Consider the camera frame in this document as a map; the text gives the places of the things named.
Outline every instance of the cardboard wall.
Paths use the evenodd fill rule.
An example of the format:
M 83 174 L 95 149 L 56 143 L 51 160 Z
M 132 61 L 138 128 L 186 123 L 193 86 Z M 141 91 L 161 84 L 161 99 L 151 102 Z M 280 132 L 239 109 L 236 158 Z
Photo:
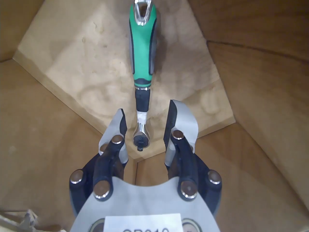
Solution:
M 236 121 L 309 208 L 309 0 L 188 0 Z
M 0 61 L 11 59 L 44 0 L 0 0 Z

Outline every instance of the green handle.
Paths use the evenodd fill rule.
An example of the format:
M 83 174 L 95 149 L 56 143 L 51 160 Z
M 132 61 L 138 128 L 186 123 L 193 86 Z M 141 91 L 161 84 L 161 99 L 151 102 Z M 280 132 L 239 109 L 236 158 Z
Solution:
M 135 20 L 134 6 L 135 4 L 131 6 L 129 16 L 130 57 L 134 84 L 136 87 L 150 87 L 157 44 L 157 11 L 152 5 L 148 22 L 138 25 Z

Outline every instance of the black rubber grip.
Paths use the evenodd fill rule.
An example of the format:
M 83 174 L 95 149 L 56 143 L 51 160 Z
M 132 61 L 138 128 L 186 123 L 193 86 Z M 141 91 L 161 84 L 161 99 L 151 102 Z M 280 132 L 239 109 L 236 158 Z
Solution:
M 150 89 L 148 90 L 135 90 L 136 110 L 140 112 L 148 112 Z

